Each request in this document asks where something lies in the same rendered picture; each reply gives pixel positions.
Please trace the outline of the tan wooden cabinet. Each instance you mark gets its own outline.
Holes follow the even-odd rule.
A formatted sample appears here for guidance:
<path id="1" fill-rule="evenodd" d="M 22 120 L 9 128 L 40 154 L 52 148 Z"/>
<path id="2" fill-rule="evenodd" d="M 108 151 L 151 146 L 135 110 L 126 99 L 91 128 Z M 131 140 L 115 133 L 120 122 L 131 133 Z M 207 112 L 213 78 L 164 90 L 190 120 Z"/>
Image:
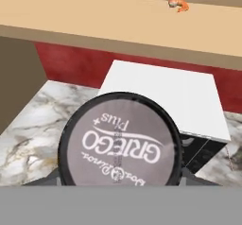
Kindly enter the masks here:
<path id="1" fill-rule="evenodd" d="M 49 79 L 101 85 L 113 60 L 211 73 L 242 113 L 242 6 L 165 0 L 0 0 L 0 106 Z"/>

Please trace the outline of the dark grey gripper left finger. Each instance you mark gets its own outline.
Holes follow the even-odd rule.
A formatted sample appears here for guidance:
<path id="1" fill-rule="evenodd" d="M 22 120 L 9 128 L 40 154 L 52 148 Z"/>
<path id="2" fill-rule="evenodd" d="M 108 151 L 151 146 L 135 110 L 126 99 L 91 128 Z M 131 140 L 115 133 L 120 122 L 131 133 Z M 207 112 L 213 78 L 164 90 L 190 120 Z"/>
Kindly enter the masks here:
<path id="1" fill-rule="evenodd" d="M 40 185 L 47 185 L 47 186 L 60 186 L 61 185 L 61 178 L 58 169 L 52 171 L 49 175 L 44 178 L 40 178 L 33 182 L 28 182 L 27 185 L 30 186 L 40 186 Z"/>

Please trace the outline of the orange shrimp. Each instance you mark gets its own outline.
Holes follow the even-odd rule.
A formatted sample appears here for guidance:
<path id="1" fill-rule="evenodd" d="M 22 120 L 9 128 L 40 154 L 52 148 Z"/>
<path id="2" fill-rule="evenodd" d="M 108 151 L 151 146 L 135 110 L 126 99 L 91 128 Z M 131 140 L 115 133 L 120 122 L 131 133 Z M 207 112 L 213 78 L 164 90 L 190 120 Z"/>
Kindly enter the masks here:
<path id="1" fill-rule="evenodd" d="M 177 8 L 178 12 L 188 11 L 189 5 L 184 0 L 168 0 L 168 5 L 171 8 Z"/>

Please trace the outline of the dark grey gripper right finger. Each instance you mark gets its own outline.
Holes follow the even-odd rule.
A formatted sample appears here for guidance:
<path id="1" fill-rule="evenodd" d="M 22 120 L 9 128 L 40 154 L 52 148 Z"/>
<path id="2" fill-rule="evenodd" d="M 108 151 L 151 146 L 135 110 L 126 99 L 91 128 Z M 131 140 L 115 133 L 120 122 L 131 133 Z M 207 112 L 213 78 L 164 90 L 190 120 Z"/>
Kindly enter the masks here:
<path id="1" fill-rule="evenodd" d="M 214 185 L 217 186 L 217 183 L 204 180 L 202 178 L 196 177 L 193 173 L 190 172 L 186 167 L 182 170 L 182 177 L 180 181 L 180 186 L 206 186 Z"/>

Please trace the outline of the white microwave with black front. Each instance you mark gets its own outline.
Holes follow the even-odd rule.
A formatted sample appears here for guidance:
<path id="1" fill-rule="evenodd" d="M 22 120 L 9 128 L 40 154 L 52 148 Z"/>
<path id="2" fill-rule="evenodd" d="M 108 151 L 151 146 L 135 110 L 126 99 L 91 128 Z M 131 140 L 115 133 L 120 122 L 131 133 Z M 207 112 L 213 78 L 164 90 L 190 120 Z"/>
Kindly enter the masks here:
<path id="1" fill-rule="evenodd" d="M 211 74 L 114 61 L 99 92 L 136 93 L 163 107 L 181 133 L 184 164 L 192 173 L 231 141 Z"/>

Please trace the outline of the black-rimmed grey-lid yogurt cup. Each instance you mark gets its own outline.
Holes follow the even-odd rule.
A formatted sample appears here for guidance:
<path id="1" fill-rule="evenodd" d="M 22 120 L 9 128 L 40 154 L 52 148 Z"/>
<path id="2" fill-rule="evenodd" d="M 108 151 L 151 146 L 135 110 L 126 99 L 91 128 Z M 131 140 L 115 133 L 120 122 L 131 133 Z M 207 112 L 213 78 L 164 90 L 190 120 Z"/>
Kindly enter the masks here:
<path id="1" fill-rule="evenodd" d="M 63 185 L 177 185 L 182 141 L 170 115 L 134 93 L 99 95 L 80 106 L 60 137 Z"/>

